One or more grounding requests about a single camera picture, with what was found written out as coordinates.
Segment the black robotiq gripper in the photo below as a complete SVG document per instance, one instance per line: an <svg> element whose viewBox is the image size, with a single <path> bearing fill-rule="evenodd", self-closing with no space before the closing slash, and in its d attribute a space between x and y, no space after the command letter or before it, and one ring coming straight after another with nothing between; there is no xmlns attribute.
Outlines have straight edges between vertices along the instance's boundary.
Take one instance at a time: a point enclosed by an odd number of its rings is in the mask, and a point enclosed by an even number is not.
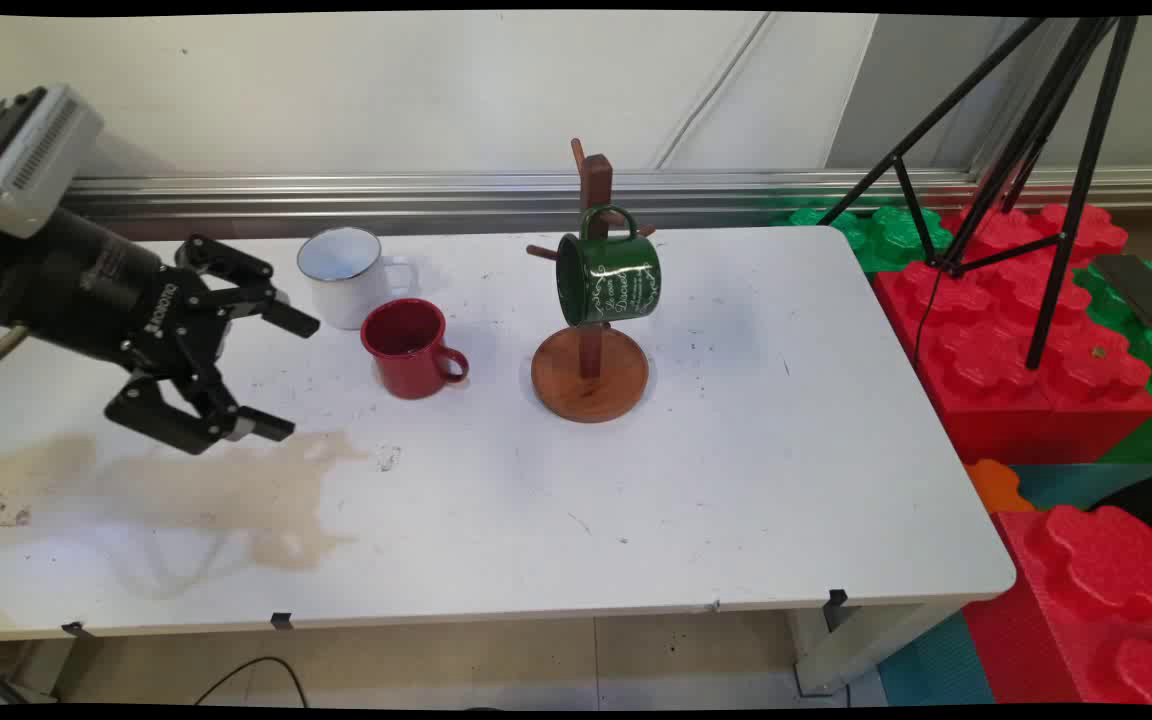
<svg viewBox="0 0 1152 720"><path fill-rule="evenodd" d="M223 281L210 290L205 276ZM293 420L241 406L218 369L229 318L259 316L298 338L321 323L273 283L273 265L192 234L164 262L60 209L26 240L0 232L0 327L129 373L105 418L185 454L221 439L282 442Z"/></svg>

